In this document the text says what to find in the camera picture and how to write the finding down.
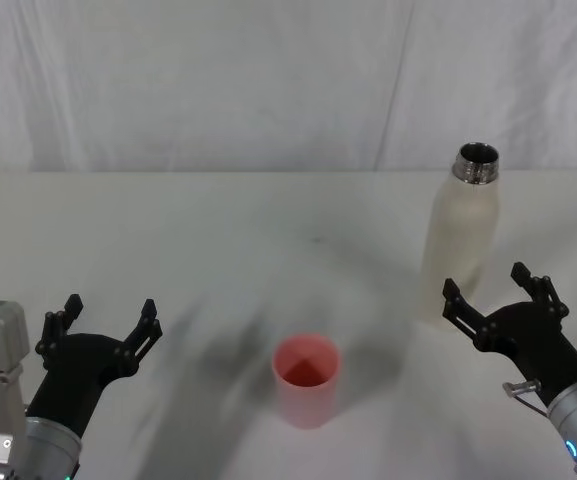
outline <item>white table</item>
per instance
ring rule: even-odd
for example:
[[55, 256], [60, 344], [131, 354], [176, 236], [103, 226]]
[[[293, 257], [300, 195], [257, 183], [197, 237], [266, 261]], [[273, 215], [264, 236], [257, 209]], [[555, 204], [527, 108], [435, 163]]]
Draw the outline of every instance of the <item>white table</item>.
[[[0, 176], [0, 298], [43, 314], [72, 292], [73, 332], [125, 337], [145, 298], [164, 337], [104, 393], [80, 480], [565, 479], [550, 424], [508, 399], [512, 363], [414, 321], [440, 173]], [[503, 172], [495, 251], [475, 298], [524, 298], [523, 260], [571, 308], [577, 173]], [[317, 431], [277, 418], [268, 353], [300, 330], [343, 348], [341, 412]], [[24, 397], [43, 377], [24, 362]]]

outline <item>bottle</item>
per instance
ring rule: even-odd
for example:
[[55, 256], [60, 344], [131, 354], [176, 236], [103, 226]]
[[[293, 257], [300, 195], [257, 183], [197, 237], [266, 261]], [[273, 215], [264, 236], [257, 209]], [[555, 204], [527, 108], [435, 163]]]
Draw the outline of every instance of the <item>bottle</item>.
[[461, 147], [435, 197], [421, 267], [422, 318], [450, 328], [442, 318], [444, 281], [455, 280], [467, 300], [481, 276], [499, 219], [499, 154], [485, 143]]

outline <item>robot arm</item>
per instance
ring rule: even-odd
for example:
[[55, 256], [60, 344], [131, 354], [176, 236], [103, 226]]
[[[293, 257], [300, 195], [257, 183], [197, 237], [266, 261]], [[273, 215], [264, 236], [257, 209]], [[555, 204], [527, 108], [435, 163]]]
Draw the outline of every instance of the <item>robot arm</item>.
[[162, 335], [152, 300], [124, 341], [68, 335], [82, 309], [79, 296], [71, 295], [62, 311], [46, 314], [35, 350], [47, 373], [24, 414], [18, 382], [29, 351], [24, 314], [18, 304], [0, 301], [0, 480], [72, 479], [81, 438], [104, 388], [137, 373]]
[[514, 265], [511, 277], [532, 301], [507, 305], [485, 317], [448, 279], [443, 316], [472, 339], [479, 351], [500, 353], [514, 362], [527, 381], [506, 383], [504, 390], [537, 411], [520, 396], [527, 392], [539, 396], [548, 407], [547, 413], [540, 413], [564, 439], [577, 473], [577, 350], [561, 331], [568, 307], [559, 300], [550, 278], [531, 276], [522, 263]]

